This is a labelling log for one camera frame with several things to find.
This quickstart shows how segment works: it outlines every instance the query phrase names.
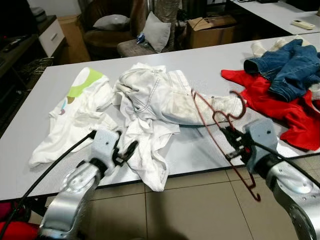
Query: cardboard box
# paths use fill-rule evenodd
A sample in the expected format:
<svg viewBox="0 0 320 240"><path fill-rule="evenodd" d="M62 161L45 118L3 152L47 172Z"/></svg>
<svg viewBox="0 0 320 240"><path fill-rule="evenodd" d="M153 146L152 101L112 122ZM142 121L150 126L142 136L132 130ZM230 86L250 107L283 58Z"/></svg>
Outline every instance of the cardboard box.
<svg viewBox="0 0 320 240"><path fill-rule="evenodd" d="M196 49L233 42L236 20L230 16L215 16L187 22L187 48Z"/></svg>

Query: desk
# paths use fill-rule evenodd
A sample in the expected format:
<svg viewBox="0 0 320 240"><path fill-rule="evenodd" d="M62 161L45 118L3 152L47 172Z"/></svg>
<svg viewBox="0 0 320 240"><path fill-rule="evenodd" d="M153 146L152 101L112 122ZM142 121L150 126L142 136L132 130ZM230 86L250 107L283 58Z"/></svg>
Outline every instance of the desk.
<svg viewBox="0 0 320 240"><path fill-rule="evenodd" d="M267 20L268 22L282 28L292 35L296 34L310 34L320 32L320 16L317 16L317 11L303 11L283 1L275 3L260 3L257 1L238 2L233 3L249 12ZM293 20L305 21L314 24L312 30L294 26L291 24Z"/></svg>
<svg viewBox="0 0 320 240"><path fill-rule="evenodd" d="M312 44L320 46L320 33L306 34L304 37ZM270 48L277 38L261 40L265 48ZM252 41L240 42L205 48L160 54L118 58L102 61L82 62L69 65L48 67L15 118L0 139L0 200L19 198L31 184L49 166L41 164L30 169L28 160L33 150L49 133L48 113L67 94L72 82L84 67L91 67L107 75L113 86L119 75L137 62L148 63L151 66L166 65L167 71L182 70L190 86L204 94L220 96L229 95L229 90L241 91L242 86L229 82L220 76L222 69L240 70L246 58L252 56ZM110 106L107 113L121 126L124 117L120 111ZM234 122L240 128L257 118L263 118L259 113L248 109L244 118ZM277 134L286 128L274 124ZM181 133L171 137L160 154L164 156L169 166L169 174L187 175L201 171L217 171L229 166L204 127L181 127ZM298 155L305 154L297 149L289 149ZM31 196L49 195L60 190L63 177L77 164L87 159L90 146L67 156L47 177L34 189ZM137 174L125 164L111 177L105 177L100 182L101 187L113 184L127 184L139 181Z"/></svg>

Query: drawer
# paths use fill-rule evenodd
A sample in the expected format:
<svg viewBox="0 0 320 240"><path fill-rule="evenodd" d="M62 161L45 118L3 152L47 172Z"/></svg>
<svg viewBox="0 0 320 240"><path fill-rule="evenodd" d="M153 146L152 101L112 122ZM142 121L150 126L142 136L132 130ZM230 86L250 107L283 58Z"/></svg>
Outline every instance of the drawer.
<svg viewBox="0 0 320 240"><path fill-rule="evenodd" d="M51 57L61 41L65 38L61 26L56 19L39 37L39 41L47 54Z"/></svg>

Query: white cushion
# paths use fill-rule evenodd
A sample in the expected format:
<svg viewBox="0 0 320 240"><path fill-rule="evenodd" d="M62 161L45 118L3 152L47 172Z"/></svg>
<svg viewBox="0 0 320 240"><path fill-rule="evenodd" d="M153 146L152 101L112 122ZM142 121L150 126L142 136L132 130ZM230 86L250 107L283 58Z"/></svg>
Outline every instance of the white cushion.
<svg viewBox="0 0 320 240"><path fill-rule="evenodd" d="M161 53L167 45L170 36L171 22L162 22L151 11L146 19L143 29L145 40L147 40L157 53Z"/></svg>
<svg viewBox="0 0 320 240"><path fill-rule="evenodd" d="M93 25L94 28L107 31L121 31L130 22L126 16L113 14L99 18Z"/></svg>

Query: jeans cuff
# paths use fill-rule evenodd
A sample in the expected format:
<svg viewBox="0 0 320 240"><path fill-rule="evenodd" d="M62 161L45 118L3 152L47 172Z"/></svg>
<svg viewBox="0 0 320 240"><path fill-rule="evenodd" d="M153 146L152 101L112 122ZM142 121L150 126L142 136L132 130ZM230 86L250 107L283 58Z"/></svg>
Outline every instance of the jeans cuff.
<svg viewBox="0 0 320 240"><path fill-rule="evenodd" d="M299 97L296 91L288 83L285 82L273 81L271 83L271 86L269 87L269 91L278 95L286 102L291 102L292 100Z"/></svg>
<svg viewBox="0 0 320 240"><path fill-rule="evenodd" d="M262 57L255 57L245 60L243 63L243 68L247 74L261 74L268 79L266 76L268 76L267 73L270 70L270 67L268 67L268 64L263 60Z"/></svg>

